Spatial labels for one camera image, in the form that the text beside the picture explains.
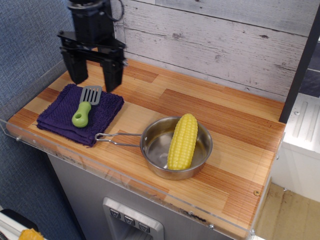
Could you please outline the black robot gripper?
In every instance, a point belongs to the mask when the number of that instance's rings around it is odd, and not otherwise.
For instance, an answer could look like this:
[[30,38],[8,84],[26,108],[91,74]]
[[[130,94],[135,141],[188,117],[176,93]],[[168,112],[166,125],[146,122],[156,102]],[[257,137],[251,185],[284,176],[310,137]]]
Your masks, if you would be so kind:
[[[68,9],[74,30],[61,30],[57,36],[61,40],[60,50],[71,80],[76,85],[84,82],[88,78],[87,61],[93,61],[102,67],[106,92],[111,93],[122,83],[124,66],[127,65],[126,45],[116,39],[115,30],[113,37],[93,41],[90,30],[92,6],[69,6]],[[119,18],[112,14],[113,23],[122,19],[124,7],[120,9]]]

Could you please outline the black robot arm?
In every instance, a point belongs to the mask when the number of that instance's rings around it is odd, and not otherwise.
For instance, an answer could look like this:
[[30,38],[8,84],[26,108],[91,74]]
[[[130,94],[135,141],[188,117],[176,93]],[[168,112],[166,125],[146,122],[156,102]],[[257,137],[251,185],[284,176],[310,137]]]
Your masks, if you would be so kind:
[[99,63],[108,93],[122,83],[126,45],[115,38],[109,0],[69,0],[74,31],[60,31],[60,51],[75,84],[88,78],[87,61]]

